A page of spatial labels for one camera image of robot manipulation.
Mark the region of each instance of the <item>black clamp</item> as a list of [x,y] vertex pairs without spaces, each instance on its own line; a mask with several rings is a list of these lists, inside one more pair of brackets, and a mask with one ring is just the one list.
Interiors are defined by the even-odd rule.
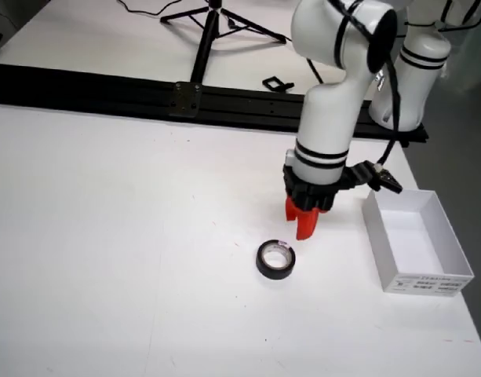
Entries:
[[287,90],[294,88],[294,82],[288,82],[287,84],[285,84],[277,76],[273,76],[269,79],[263,80],[263,85],[270,91],[276,93],[285,93]]
[[358,163],[353,167],[345,167],[341,178],[332,185],[313,185],[301,180],[292,167],[284,165],[284,182],[286,193],[300,210],[331,210],[334,197],[339,191],[350,190],[356,186],[368,184],[374,191],[380,191],[382,187],[401,193],[403,187],[384,168],[379,171],[370,161]]

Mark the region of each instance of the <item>white box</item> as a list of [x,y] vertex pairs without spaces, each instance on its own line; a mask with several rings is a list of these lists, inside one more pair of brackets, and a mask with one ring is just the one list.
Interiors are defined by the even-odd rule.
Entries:
[[433,191],[371,191],[363,216],[385,292],[454,296],[474,277]]

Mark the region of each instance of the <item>black stand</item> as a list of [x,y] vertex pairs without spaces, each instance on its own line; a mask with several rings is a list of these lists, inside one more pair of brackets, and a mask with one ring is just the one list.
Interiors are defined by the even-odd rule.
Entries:
[[[207,20],[205,26],[200,24],[193,16],[206,13]],[[234,20],[244,24],[243,27],[237,27],[234,30],[231,30],[227,33],[222,35],[219,34],[219,16],[220,13],[223,13],[227,16],[230,20]],[[164,24],[168,24],[170,20],[175,20],[181,17],[190,17],[198,26],[203,29],[202,39],[200,40],[199,50],[196,53],[195,65],[193,66],[193,72],[191,73],[191,82],[202,83],[203,76],[206,73],[207,61],[210,55],[210,49],[212,47],[212,43],[214,39],[218,39],[224,37],[225,35],[231,35],[236,33],[237,31],[241,30],[249,30],[256,32],[258,34],[267,35],[272,37],[276,41],[286,44],[286,37],[281,34],[274,33],[273,31],[269,31],[264,27],[255,24],[245,18],[230,12],[227,9],[222,8],[222,0],[209,0],[209,6],[204,6],[203,8],[188,10],[186,12],[176,13],[170,16],[164,16],[160,19],[160,22]]]

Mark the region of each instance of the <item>white surface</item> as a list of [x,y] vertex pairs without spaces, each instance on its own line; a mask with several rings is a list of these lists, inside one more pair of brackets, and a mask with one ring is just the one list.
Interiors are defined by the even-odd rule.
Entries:
[[[133,9],[160,10],[168,1],[127,0]],[[164,14],[205,5],[185,0]],[[225,0],[225,8],[290,36],[295,0]],[[197,19],[205,23],[206,15]],[[221,17],[220,29],[227,31]],[[88,71],[161,81],[189,80],[202,30],[186,18],[172,26],[158,19],[127,13],[115,0],[53,0],[0,52],[0,63]],[[343,78],[343,72],[316,63],[326,82]],[[214,42],[204,84],[266,90],[262,80],[278,76],[294,82],[291,93],[306,93],[317,84],[306,60],[269,37],[242,31]]]
[[[381,290],[367,188],[295,241],[293,143],[0,108],[0,375],[481,376],[461,296]],[[349,163],[383,147],[354,141]],[[416,187],[399,147],[387,165]],[[297,252],[279,282],[254,263],[274,238]]]
[[399,271],[444,273],[419,213],[385,210],[381,217]]
[[432,193],[431,198],[421,209],[421,216],[432,245],[438,253],[444,273],[474,277],[474,272],[454,233],[450,220],[435,193]]

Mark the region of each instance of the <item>black cable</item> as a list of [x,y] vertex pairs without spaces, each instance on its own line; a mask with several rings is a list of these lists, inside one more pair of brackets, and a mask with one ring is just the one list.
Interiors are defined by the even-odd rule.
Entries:
[[313,74],[317,78],[317,81],[320,84],[323,84],[324,81],[322,80],[322,77],[320,77],[319,73],[317,72],[317,69],[315,68],[315,65],[313,65],[313,61],[311,61],[310,59],[307,59],[306,61],[308,62],[308,65],[310,66],[310,69],[312,70]]
[[169,8],[171,5],[177,4],[178,2],[182,2],[183,0],[174,0],[173,2],[170,2],[167,5],[165,5],[163,8],[161,8],[157,13],[147,12],[145,10],[131,9],[123,0],[116,0],[116,1],[122,4],[125,10],[129,13],[144,14],[145,16],[156,17],[156,16],[160,16],[165,11],[165,9]]
[[399,82],[397,81],[397,73],[395,72],[395,66],[388,55],[386,62],[388,77],[390,78],[390,88],[392,89],[392,121],[394,123],[394,129],[392,132],[392,138],[387,144],[387,148],[384,150],[383,155],[377,161],[377,163],[384,165],[387,162],[395,142],[397,141],[397,135],[399,132],[399,120],[400,120],[400,94],[399,94]]
[[[371,43],[372,35],[366,29],[366,26],[358,21],[350,12],[344,7],[341,0],[329,0],[329,3],[347,19],[347,21],[355,26],[355,28],[363,35],[363,37]],[[393,132],[390,141],[385,148],[383,155],[377,161],[380,165],[384,165],[387,161],[392,149],[394,148],[395,142],[397,141],[397,134],[399,132],[399,120],[400,120],[400,94],[399,94],[399,83],[397,80],[397,73],[395,72],[395,66],[390,57],[390,53],[386,53],[386,66],[388,70],[388,76],[390,78],[390,88],[392,89],[392,121],[393,121]]]
[[[479,20],[473,24],[473,25],[469,25],[469,26],[459,26],[459,27],[443,27],[442,29],[438,29],[437,31],[439,33],[449,33],[450,31],[463,31],[463,30],[471,30],[471,29],[475,29],[476,27],[478,27],[479,25],[481,24],[481,17],[479,18]],[[402,35],[397,35],[396,38],[405,38],[406,35],[405,34],[402,34]]]
[[3,18],[6,18],[6,19],[12,24],[12,26],[13,26],[15,29],[18,29],[17,25],[15,25],[15,24],[13,23],[13,21],[10,19],[10,17],[4,15],[3,13],[0,13],[0,16],[3,17]]

